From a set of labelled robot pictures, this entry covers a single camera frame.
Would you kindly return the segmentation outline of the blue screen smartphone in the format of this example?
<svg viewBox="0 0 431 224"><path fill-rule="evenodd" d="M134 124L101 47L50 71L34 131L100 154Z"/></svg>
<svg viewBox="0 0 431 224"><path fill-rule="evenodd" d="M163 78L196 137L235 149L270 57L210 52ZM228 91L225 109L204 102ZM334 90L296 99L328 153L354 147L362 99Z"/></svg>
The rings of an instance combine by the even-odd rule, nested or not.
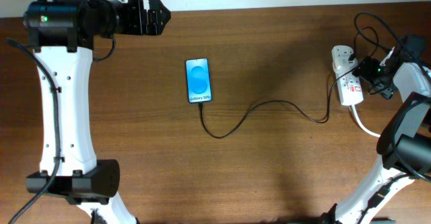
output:
<svg viewBox="0 0 431 224"><path fill-rule="evenodd" d="M209 61L189 59L185 62L188 100L191 104L212 101Z"/></svg>

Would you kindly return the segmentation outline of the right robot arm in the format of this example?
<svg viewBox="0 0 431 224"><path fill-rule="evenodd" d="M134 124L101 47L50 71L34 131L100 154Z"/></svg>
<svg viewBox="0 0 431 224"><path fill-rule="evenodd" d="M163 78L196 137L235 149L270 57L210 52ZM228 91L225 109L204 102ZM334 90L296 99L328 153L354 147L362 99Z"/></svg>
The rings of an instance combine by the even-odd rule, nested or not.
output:
<svg viewBox="0 0 431 224"><path fill-rule="evenodd" d="M430 179L430 137L421 135L430 126L430 69L420 58L425 39L405 36L381 61L366 57L358 62L348 47L332 50L333 69L344 106L363 100L359 80L391 98L403 101L385 129L377 135L378 157L354 192L323 213L319 223L374 223L376 214L404 187Z"/></svg>

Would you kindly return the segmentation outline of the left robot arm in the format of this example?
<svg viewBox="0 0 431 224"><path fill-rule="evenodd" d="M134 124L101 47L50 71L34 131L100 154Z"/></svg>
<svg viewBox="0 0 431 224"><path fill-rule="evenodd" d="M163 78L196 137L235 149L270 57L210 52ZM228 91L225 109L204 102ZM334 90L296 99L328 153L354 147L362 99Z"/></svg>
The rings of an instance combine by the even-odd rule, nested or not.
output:
<svg viewBox="0 0 431 224"><path fill-rule="evenodd" d="M90 133L89 77L94 38L158 36L171 13L160 0L36 0L24 14L30 58L40 75L44 142L26 187L35 198L64 198L93 223L136 223L119 195L120 168L98 159Z"/></svg>

